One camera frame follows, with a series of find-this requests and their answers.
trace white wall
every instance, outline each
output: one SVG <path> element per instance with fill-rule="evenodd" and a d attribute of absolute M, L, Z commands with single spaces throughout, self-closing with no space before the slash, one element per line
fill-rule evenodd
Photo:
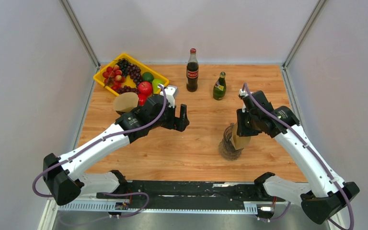
<path fill-rule="evenodd" d="M 310 139 L 361 189 L 355 229 L 368 229 L 368 1 L 328 1 L 289 72 Z"/>
<path fill-rule="evenodd" d="M 317 0 L 70 0 L 100 62 L 281 63 Z"/>
<path fill-rule="evenodd" d="M 0 0 L 0 229 L 37 228 L 32 181 L 72 147 L 93 71 L 58 0 Z"/>

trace gray floor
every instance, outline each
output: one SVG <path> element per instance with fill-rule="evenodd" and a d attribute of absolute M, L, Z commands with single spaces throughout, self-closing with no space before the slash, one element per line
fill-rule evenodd
<path fill-rule="evenodd" d="M 281 214 L 284 208 L 285 205 L 276 205 L 275 215 Z M 129 218 L 107 218 L 89 225 L 68 227 L 58 221 L 59 216 L 64 223 L 81 224 L 108 215 L 59 211 L 53 230 L 329 230 L 328 224 L 317 225 L 309 220 L 298 206 L 291 206 L 284 218 L 271 223 L 249 215 L 140 213 Z"/>

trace green bottle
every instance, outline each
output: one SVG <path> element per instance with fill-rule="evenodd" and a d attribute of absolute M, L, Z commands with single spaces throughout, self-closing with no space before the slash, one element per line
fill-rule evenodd
<path fill-rule="evenodd" d="M 214 90 L 212 91 L 212 96 L 215 100 L 222 100 L 226 93 L 226 82 L 225 82 L 225 72 L 221 72 L 218 81 L 214 85 Z"/>

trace green fruit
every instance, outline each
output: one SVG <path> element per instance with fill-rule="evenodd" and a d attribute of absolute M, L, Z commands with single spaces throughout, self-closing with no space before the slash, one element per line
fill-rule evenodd
<path fill-rule="evenodd" d="M 163 80 L 160 79 L 154 79 L 151 85 L 153 86 L 153 93 L 156 93 L 159 88 L 157 87 L 159 84 L 164 84 Z"/>
<path fill-rule="evenodd" d="M 144 72 L 142 75 L 144 81 L 152 82 L 154 80 L 153 74 L 149 72 Z"/>

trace yellow tray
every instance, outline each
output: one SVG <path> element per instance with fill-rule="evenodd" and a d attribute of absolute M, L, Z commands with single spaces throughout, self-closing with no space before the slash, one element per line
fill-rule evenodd
<path fill-rule="evenodd" d="M 102 87 L 103 87 L 105 85 L 104 84 L 105 78 L 102 76 L 102 74 L 106 71 L 106 68 L 108 66 L 110 66 L 110 67 L 113 68 L 117 64 L 118 60 L 119 59 L 123 59 L 123 58 L 126 59 L 126 60 L 128 60 L 129 63 L 132 63 L 132 64 L 135 64 L 135 65 L 139 66 L 139 68 L 140 68 L 140 74 L 143 74 L 144 72 L 150 72 L 150 73 L 153 74 L 154 79 L 160 79 L 160 80 L 162 80 L 165 87 L 167 87 L 169 85 L 169 82 L 170 81 L 167 78 L 163 77 L 158 72 L 156 72 L 156 71 L 150 69 L 149 67 L 143 65 L 138 60 L 134 59 L 133 57 L 131 57 L 128 54 L 125 54 L 125 53 L 122 53 L 121 55 L 119 55 L 115 60 L 111 61 L 111 63 L 109 63 L 104 68 L 102 68 L 99 72 L 97 72 L 94 75 L 94 80 L 96 82 L 98 82 L 100 85 L 102 85 Z M 133 82 L 133 80 L 130 78 L 129 75 L 126 76 L 126 81 L 125 81 L 125 83 L 122 84 L 122 87 L 125 86 L 125 85 L 130 86 L 132 88 L 136 88 L 136 84 Z M 111 87 L 105 86 L 105 88 L 107 90 L 109 90 L 111 93 L 115 94 L 115 96 L 119 96 L 119 94 L 117 92 L 115 92 L 113 89 L 111 89 Z"/>

